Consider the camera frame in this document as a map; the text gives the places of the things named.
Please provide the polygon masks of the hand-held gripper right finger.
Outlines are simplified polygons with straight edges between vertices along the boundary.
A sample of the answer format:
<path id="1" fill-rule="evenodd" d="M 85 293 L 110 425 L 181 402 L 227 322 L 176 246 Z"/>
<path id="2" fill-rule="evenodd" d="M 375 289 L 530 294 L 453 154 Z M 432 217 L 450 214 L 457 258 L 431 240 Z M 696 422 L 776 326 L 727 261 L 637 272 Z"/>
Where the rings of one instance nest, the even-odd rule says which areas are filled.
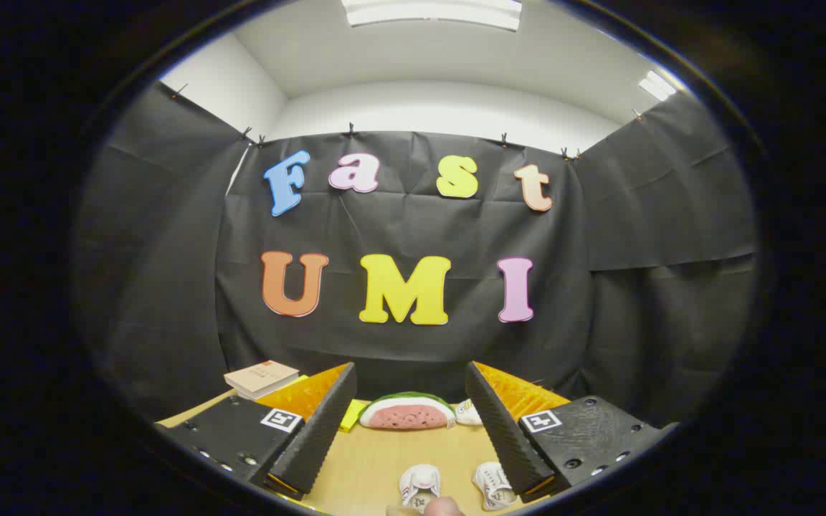
<path id="1" fill-rule="evenodd" d="M 601 396 L 570 401 L 475 360 L 466 366 L 465 390 L 525 503 L 616 472 L 678 427 L 653 426 Z"/>

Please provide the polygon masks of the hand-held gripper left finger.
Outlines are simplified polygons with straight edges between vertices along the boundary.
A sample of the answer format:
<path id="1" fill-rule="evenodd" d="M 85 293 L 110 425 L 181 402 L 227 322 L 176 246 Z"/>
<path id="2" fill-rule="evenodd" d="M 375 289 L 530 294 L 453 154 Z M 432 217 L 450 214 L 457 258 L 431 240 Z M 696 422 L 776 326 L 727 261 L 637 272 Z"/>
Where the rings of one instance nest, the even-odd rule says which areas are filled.
<path id="1" fill-rule="evenodd" d="M 228 396 L 158 430 L 227 477 L 302 500 L 317 480 L 357 392 L 353 362 L 284 386 L 258 401 Z"/>

